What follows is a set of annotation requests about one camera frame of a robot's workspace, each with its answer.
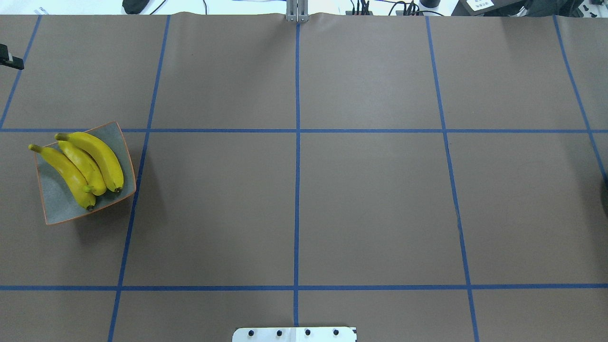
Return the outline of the yellow banana back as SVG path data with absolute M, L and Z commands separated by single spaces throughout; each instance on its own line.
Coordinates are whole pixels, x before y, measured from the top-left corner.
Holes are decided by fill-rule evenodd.
M 57 141 L 67 141 L 87 152 L 100 167 L 107 190 L 120 193 L 124 188 L 124 172 L 119 158 L 102 139 L 87 132 L 57 133 Z

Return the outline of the yellow banana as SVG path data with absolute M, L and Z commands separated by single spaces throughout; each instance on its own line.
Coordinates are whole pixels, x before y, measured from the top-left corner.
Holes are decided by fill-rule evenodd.
M 104 195 L 107 191 L 104 178 L 94 159 L 84 150 L 67 141 L 58 141 L 59 148 L 67 158 L 76 166 L 85 178 L 86 184 L 82 191 L 95 196 Z
M 43 147 L 36 144 L 29 144 L 28 149 L 39 154 L 58 172 L 80 207 L 87 211 L 93 210 L 96 199 L 93 194 L 84 191 L 84 186 L 88 184 L 85 177 L 65 154 L 52 147 Z
M 87 132 L 57 133 L 57 141 L 67 141 L 87 152 L 100 167 L 107 190 L 120 193 L 124 188 L 124 172 L 119 158 L 102 139 Z

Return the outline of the brown table mat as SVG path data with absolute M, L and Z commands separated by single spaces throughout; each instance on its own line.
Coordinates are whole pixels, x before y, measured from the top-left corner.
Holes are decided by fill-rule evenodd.
M 607 19 L 3 15 L 1 340 L 607 340 Z M 29 144 L 135 194 L 48 225 Z

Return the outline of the aluminium frame post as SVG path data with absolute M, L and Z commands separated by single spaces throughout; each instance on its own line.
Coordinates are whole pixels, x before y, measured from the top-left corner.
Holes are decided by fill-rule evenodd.
M 309 20 L 308 0 L 286 0 L 286 21 L 307 22 Z

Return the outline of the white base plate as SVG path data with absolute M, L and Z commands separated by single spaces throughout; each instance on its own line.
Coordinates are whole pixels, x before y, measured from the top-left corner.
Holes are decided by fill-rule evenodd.
M 233 342 L 356 342 L 355 327 L 246 327 L 238 328 Z

